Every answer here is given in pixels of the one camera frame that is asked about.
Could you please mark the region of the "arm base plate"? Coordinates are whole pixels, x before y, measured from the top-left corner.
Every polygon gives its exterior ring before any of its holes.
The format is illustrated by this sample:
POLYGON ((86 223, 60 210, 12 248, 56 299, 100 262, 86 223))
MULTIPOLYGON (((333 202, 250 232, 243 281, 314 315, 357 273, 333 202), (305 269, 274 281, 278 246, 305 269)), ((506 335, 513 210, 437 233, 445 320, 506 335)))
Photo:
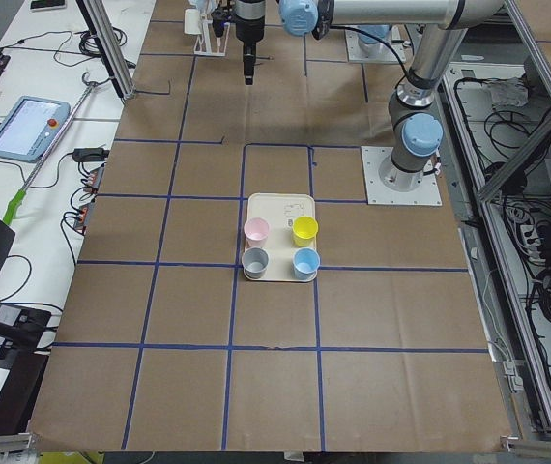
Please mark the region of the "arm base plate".
POLYGON ((392 163, 392 147, 361 146, 366 199, 373 206, 441 207, 437 176, 430 160, 418 173, 392 163))
POLYGON ((348 61, 352 63, 374 63, 397 65, 398 60, 407 62, 407 55, 413 50, 412 43, 408 38, 401 37, 402 30, 393 27, 387 42, 391 45, 396 54, 393 54, 381 43, 365 43, 360 36, 352 31, 345 32, 348 61))

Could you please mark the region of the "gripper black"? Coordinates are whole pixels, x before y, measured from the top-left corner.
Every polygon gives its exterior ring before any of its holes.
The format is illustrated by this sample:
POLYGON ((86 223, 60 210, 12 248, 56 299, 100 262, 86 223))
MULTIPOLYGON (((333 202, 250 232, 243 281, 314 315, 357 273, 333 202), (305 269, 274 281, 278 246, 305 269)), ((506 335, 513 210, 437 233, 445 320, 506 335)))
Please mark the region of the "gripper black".
POLYGON ((243 45, 245 85, 253 84, 256 66, 256 44, 264 37, 265 0, 237 0, 234 5, 236 37, 243 45))

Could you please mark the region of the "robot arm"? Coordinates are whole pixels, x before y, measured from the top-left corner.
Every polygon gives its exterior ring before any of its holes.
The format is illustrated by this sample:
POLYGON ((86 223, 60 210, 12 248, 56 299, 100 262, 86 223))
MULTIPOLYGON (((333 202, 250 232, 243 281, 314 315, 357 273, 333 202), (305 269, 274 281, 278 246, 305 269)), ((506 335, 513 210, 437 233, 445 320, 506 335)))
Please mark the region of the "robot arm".
POLYGON ((244 141, 320 145, 391 141, 398 119, 424 112, 466 31, 502 7, 499 1, 280 1, 280 31, 266 29, 263 1, 237 1, 232 20, 243 45, 246 85, 244 141), (383 73, 392 85, 383 112, 363 115, 363 101, 337 79, 333 65, 306 65, 309 39, 335 31, 358 41, 364 60, 387 53, 398 71, 383 73))
POLYGON ((392 28, 387 24, 358 25, 358 45, 360 49, 370 55, 378 54, 386 49, 392 39, 392 28))

